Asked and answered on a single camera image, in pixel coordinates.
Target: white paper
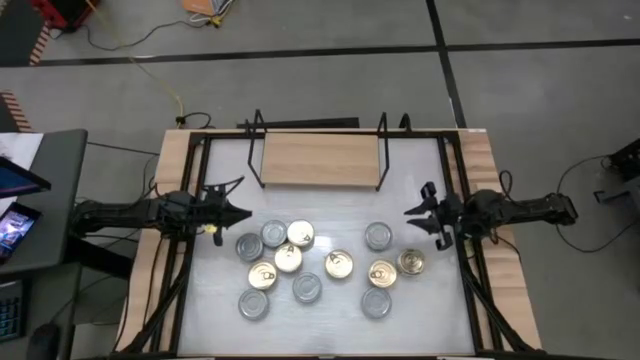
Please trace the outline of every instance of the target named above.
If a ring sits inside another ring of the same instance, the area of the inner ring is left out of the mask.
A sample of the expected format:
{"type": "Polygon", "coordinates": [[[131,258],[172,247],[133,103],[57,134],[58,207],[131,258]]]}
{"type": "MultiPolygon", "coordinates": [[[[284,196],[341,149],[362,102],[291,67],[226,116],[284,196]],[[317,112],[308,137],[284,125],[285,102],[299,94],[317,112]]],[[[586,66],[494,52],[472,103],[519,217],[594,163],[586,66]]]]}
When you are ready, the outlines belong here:
{"type": "MultiPolygon", "coordinates": [[[[29,170],[42,142],[42,136],[43,134],[0,133],[0,156],[29,170]]],[[[0,199],[0,214],[16,199],[17,197],[0,199]]]]}

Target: gray floor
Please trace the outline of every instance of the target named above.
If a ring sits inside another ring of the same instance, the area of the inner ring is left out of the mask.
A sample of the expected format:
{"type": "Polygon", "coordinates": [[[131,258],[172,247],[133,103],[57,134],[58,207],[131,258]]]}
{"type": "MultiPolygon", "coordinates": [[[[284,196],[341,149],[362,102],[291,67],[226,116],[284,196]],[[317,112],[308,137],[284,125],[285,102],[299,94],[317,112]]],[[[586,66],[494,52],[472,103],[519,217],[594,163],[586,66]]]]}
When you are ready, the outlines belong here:
{"type": "MultiPolygon", "coordinates": [[[[419,0],[239,0],[237,5],[220,30],[162,29],[132,53],[434,43],[429,14],[419,0]]],[[[445,39],[452,44],[640,38],[640,5],[635,1],[447,0],[437,6],[445,39]]],[[[103,8],[129,41],[154,25],[188,18],[175,2],[115,0],[104,2],[103,8]]],[[[89,25],[97,43],[112,44],[96,19],[89,25]]],[[[79,33],[50,41],[44,58],[106,56],[123,54],[92,49],[79,33]]],[[[513,172],[515,198],[555,191],[570,164],[617,150],[640,135],[638,47],[454,53],[451,63],[468,125],[489,130],[498,167],[513,172]]],[[[232,127],[256,108],[267,121],[358,116],[363,126],[372,126],[387,111],[390,119],[409,113],[415,126],[455,127],[433,53],[179,62],[149,68],[180,93],[187,111],[210,112],[218,127],[232,127]]],[[[0,69],[0,88],[16,94],[36,130],[83,127],[93,141],[150,151],[159,150],[177,111],[171,98],[131,65],[0,69]]],[[[195,121],[190,126],[199,126],[195,121]]],[[[79,195],[135,199],[147,159],[90,148],[79,195]]],[[[591,192],[607,181],[596,162],[572,173],[563,185],[580,212],[578,225],[566,234],[582,247],[601,244],[636,216],[624,201],[608,207],[594,203],[591,192]]],[[[568,248],[545,224],[515,229],[544,348],[637,359],[640,230],[628,232],[603,252],[585,255],[568,248]]],[[[132,254],[135,249],[124,244],[119,251],[132,254]]],[[[83,281],[95,276],[100,275],[87,274],[83,281]]],[[[113,286],[124,294],[126,284],[113,286]]],[[[101,294],[106,290],[94,290],[85,294],[78,322],[116,320],[119,294],[105,299],[101,294]]],[[[76,338],[75,357],[104,353],[114,334],[109,327],[83,330],[76,338]]]]}

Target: silver can lid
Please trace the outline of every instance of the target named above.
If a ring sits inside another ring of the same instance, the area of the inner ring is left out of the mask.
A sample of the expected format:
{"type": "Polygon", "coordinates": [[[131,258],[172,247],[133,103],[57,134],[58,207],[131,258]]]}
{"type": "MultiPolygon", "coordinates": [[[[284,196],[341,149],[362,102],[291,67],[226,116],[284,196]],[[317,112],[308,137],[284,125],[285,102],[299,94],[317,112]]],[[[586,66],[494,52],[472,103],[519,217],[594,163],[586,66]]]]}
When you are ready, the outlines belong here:
{"type": "Polygon", "coordinates": [[[238,310],[245,319],[258,321],[269,312],[269,298],[260,290],[249,289],[240,295],[238,310]]]}
{"type": "Polygon", "coordinates": [[[364,232],[367,246],[373,251],[383,251],[389,248],[393,240],[391,228],[383,222],[374,222],[367,226],[364,232]]]}
{"type": "Polygon", "coordinates": [[[322,294],[320,278],[312,273],[302,273],[293,281],[293,295],[298,301],[310,304],[322,294]]]}
{"type": "Polygon", "coordinates": [[[362,296],[362,312],[371,319],[382,319],[391,311],[391,296],[385,289],[371,288],[362,296]]]}
{"type": "Polygon", "coordinates": [[[264,247],[260,237],[254,233],[247,233],[236,242],[236,253],[246,262],[254,262],[262,256],[264,247]]]}
{"type": "Polygon", "coordinates": [[[287,225],[280,220],[267,221],[262,226],[260,235],[266,246],[276,248],[287,240],[287,225]]]}

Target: wooden board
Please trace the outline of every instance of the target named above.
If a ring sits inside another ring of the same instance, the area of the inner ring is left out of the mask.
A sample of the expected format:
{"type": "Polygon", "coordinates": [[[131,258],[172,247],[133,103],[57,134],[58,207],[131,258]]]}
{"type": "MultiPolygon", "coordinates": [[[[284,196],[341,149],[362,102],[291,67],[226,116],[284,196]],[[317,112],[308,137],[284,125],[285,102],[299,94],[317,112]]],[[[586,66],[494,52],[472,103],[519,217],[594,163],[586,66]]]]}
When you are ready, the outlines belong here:
{"type": "Polygon", "coordinates": [[[378,137],[268,133],[261,179],[265,184],[375,187],[380,181],[378,137]]]}

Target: cable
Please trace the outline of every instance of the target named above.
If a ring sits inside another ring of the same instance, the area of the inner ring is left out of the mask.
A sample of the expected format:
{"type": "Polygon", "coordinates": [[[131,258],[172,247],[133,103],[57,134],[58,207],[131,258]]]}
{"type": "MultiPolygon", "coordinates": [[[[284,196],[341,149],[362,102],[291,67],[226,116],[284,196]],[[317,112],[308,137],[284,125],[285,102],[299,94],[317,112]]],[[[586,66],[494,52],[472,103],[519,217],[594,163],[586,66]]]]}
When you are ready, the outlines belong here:
{"type": "Polygon", "coordinates": [[[124,300],[124,296],[120,296],[114,299],[109,304],[107,304],[107,306],[102,307],[94,316],[91,317],[91,319],[89,320],[89,323],[95,326],[107,326],[107,325],[119,324],[120,323],[119,321],[117,323],[96,323],[95,320],[98,318],[98,316],[102,315],[105,311],[111,309],[114,305],[118,304],[121,300],[124,300]]]}
{"type": "Polygon", "coordinates": [[[129,235],[125,236],[125,237],[119,238],[118,240],[113,241],[113,242],[111,242],[111,243],[107,244],[106,246],[104,246],[104,247],[103,247],[103,249],[108,249],[108,248],[110,248],[110,247],[114,246],[115,244],[117,244],[117,243],[119,243],[119,242],[121,242],[121,241],[125,241],[125,240],[134,241],[135,243],[138,243],[138,241],[133,240],[133,239],[130,239],[130,238],[129,238],[129,236],[132,236],[133,234],[135,234],[136,232],[138,232],[138,231],[140,231],[140,230],[141,230],[141,229],[136,229],[136,230],[135,230],[134,232],[132,232],[131,234],[129,234],[129,235]]]}
{"type": "Polygon", "coordinates": [[[571,170],[575,169],[576,167],[586,163],[587,161],[591,161],[591,160],[596,160],[596,159],[601,159],[604,157],[607,157],[608,155],[598,155],[598,156],[592,156],[592,157],[588,157],[586,159],[580,160],[577,163],[569,166],[567,168],[567,170],[564,171],[564,173],[562,173],[562,176],[560,176],[560,181],[558,181],[558,187],[556,189],[556,192],[559,193],[560,189],[562,188],[562,183],[564,182],[564,178],[571,172],[571,170]]]}
{"type": "MultiPolygon", "coordinates": [[[[119,45],[120,46],[125,46],[124,41],[122,41],[122,38],[118,34],[118,30],[113,25],[111,25],[109,20],[107,20],[107,18],[102,14],[102,11],[99,11],[98,9],[96,9],[95,5],[93,5],[91,0],[85,0],[85,2],[87,3],[87,5],[89,5],[91,10],[93,10],[93,12],[96,13],[96,16],[98,17],[98,20],[100,20],[102,25],[104,25],[104,27],[106,27],[111,32],[111,35],[116,39],[116,41],[119,43],[119,45]]],[[[159,77],[153,75],[149,70],[147,70],[146,67],[144,67],[142,64],[139,64],[135,60],[135,58],[133,58],[133,56],[131,56],[131,54],[129,52],[127,52],[127,57],[129,58],[129,61],[131,61],[132,64],[136,65],[138,68],[140,68],[140,70],[142,70],[150,78],[152,78],[158,84],[160,84],[162,86],[162,88],[164,88],[164,90],[169,95],[171,95],[171,97],[173,97],[173,99],[178,104],[178,116],[183,116],[184,115],[184,104],[182,103],[182,100],[180,99],[180,95],[178,95],[178,93],[169,84],[167,84],[166,81],[164,81],[164,80],[160,79],[159,77]]]]}
{"type": "Polygon", "coordinates": [[[97,143],[97,142],[94,142],[94,141],[87,141],[87,144],[88,145],[93,145],[93,146],[100,146],[100,147],[104,147],[104,148],[108,148],[108,149],[130,151],[130,152],[134,152],[134,153],[138,153],[138,154],[156,155],[156,156],[160,155],[159,153],[155,153],[155,152],[151,152],[151,151],[144,151],[144,150],[132,149],[132,148],[127,148],[127,147],[122,147],[122,146],[102,144],[102,143],[97,143]]]}
{"type": "Polygon", "coordinates": [[[509,170],[500,171],[500,174],[498,174],[498,180],[500,181],[500,189],[502,189],[502,193],[504,194],[504,197],[506,197],[514,205],[522,207],[521,204],[513,200],[513,198],[511,197],[511,188],[513,187],[513,174],[511,174],[511,171],[509,170]],[[509,186],[504,185],[504,179],[503,179],[504,175],[509,176],[509,186]]]}
{"type": "MultiPolygon", "coordinates": [[[[208,19],[208,18],[199,19],[198,21],[202,21],[202,20],[209,20],[210,21],[210,19],[208,19]]],[[[96,49],[99,49],[99,50],[103,50],[103,51],[117,51],[117,50],[124,49],[124,48],[134,47],[134,46],[142,43],[143,41],[147,40],[154,32],[156,32],[156,30],[159,30],[159,29],[162,29],[162,28],[171,27],[171,26],[175,26],[175,25],[178,25],[178,24],[184,24],[184,25],[187,25],[187,26],[189,26],[191,28],[194,28],[194,29],[200,29],[200,28],[205,27],[205,26],[208,25],[208,23],[204,23],[204,24],[201,24],[201,25],[193,25],[193,24],[190,24],[190,23],[188,23],[186,21],[178,20],[178,21],[174,21],[174,22],[171,22],[171,23],[158,25],[158,26],[154,27],[153,29],[151,29],[151,31],[149,31],[144,37],[142,37],[141,39],[136,40],[136,41],[134,41],[132,43],[119,44],[118,46],[111,47],[111,48],[110,47],[104,47],[104,46],[101,46],[101,45],[98,45],[98,44],[94,43],[93,40],[91,40],[91,29],[87,25],[81,25],[80,28],[84,28],[84,29],[87,30],[87,42],[92,47],[94,47],[96,49]]]]}
{"type": "Polygon", "coordinates": [[[601,246],[598,246],[597,248],[594,249],[581,249],[575,245],[573,245],[572,243],[570,243],[562,234],[562,231],[560,230],[560,227],[558,225],[556,225],[556,230],[558,231],[558,235],[560,235],[560,238],[562,239],[562,241],[565,242],[565,244],[569,245],[570,247],[572,247],[574,250],[577,250],[581,253],[584,254],[593,254],[596,253],[598,251],[604,250],[605,248],[607,248],[609,245],[613,244],[614,241],[618,240],[627,230],[631,229],[634,225],[640,223],[640,219],[636,219],[634,221],[632,221],[629,225],[625,226],[624,228],[622,228],[622,230],[620,230],[616,236],[612,237],[609,241],[607,241],[606,243],[602,244],[601,246]]]}
{"type": "Polygon", "coordinates": [[[503,243],[505,243],[507,246],[509,246],[510,248],[513,249],[513,251],[516,252],[516,254],[518,254],[518,260],[520,260],[520,262],[522,262],[522,256],[520,256],[520,250],[518,250],[518,248],[513,245],[512,243],[508,242],[507,240],[505,240],[503,237],[501,237],[500,235],[498,235],[497,233],[495,234],[495,236],[498,238],[498,240],[502,241],[503,243]]]}
{"type": "MultiPolygon", "coordinates": [[[[96,284],[99,284],[100,282],[102,282],[102,281],[104,281],[104,280],[107,280],[107,279],[110,279],[110,278],[112,278],[112,277],[113,277],[113,276],[111,276],[111,275],[107,275],[107,276],[105,276],[105,277],[103,277],[103,278],[100,278],[100,279],[98,279],[98,280],[96,280],[96,281],[92,282],[91,284],[89,284],[89,285],[87,285],[87,286],[83,287],[82,289],[78,290],[78,294],[80,294],[81,292],[83,292],[83,291],[85,291],[85,290],[89,289],[90,287],[92,287],[92,286],[94,286],[94,285],[96,285],[96,284]]],[[[58,309],[58,311],[56,311],[56,313],[51,317],[51,320],[49,320],[49,323],[54,322],[54,321],[56,320],[56,318],[57,318],[58,316],[60,316],[60,314],[62,314],[62,312],[64,311],[64,309],[66,309],[66,308],[67,308],[67,306],[69,306],[69,304],[71,304],[71,303],[73,302],[73,300],[75,300],[75,296],[71,297],[71,299],[70,299],[69,301],[67,301],[64,305],[62,305],[62,307],[61,307],[60,309],[58,309]]]]}
{"type": "MultiPolygon", "coordinates": [[[[560,189],[562,189],[562,183],[564,182],[565,177],[576,167],[588,162],[588,161],[592,161],[592,160],[597,160],[597,159],[603,159],[603,158],[607,158],[608,155],[598,155],[598,156],[591,156],[588,157],[586,159],[580,160],[577,163],[569,166],[567,168],[567,170],[564,171],[564,173],[562,173],[562,176],[560,176],[560,180],[558,181],[558,187],[556,189],[556,192],[560,192],[560,189]]],[[[562,241],[565,242],[565,244],[569,245],[569,247],[573,248],[574,250],[577,250],[583,254],[593,254],[596,252],[599,252],[601,250],[604,250],[605,248],[607,248],[609,245],[613,244],[614,241],[616,241],[617,239],[619,239],[627,230],[631,229],[634,225],[636,225],[638,222],[640,222],[640,218],[632,221],[629,225],[625,226],[624,228],[622,228],[622,230],[620,230],[614,237],[612,237],[611,239],[609,239],[608,241],[606,241],[604,244],[593,248],[593,249],[582,249],[579,248],[575,245],[573,245],[571,242],[569,242],[569,240],[567,240],[567,238],[564,236],[564,234],[562,233],[562,230],[560,230],[560,227],[558,225],[556,225],[556,231],[558,232],[558,235],[560,236],[560,238],[562,239],[562,241]]]]}
{"type": "Polygon", "coordinates": [[[120,333],[118,334],[118,337],[116,338],[116,342],[115,344],[113,344],[113,348],[111,349],[111,352],[116,351],[116,349],[118,348],[118,344],[120,343],[120,339],[122,339],[122,334],[124,334],[124,328],[127,326],[127,318],[128,318],[128,314],[129,314],[129,295],[131,293],[131,282],[129,281],[127,283],[127,297],[124,300],[124,314],[123,314],[123,320],[122,320],[122,326],[120,327],[120,333]]]}
{"type": "Polygon", "coordinates": [[[151,278],[149,280],[149,292],[147,293],[147,306],[144,308],[144,316],[142,317],[144,322],[147,322],[147,314],[149,313],[149,303],[151,302],[151,290],[153,289],[153,278],[156,274],[156,263],[158,262],[158,254],[160,253],[160,247],[162,245],[162,238],[158,241],[156,247],[156,253],[153,256],[153,264],[151,265],[151,278]]]}
{"type": "Polygon", "coordinates": [[[207,122],[202,125],[201,127],[199,127],[198,129],[215,129],[215,126],[210,126],[209,124],[211,124],[211,115],[205,113],[205,112],[201,112],[201,111],[197,111],[197,112],[192,112],[189,113],[185,116],[183,116],[183,118],[186,120],[189,116],[194,116],[194,115],[202,115],[202,116],[206,116],[207,117],[207,122]]]}

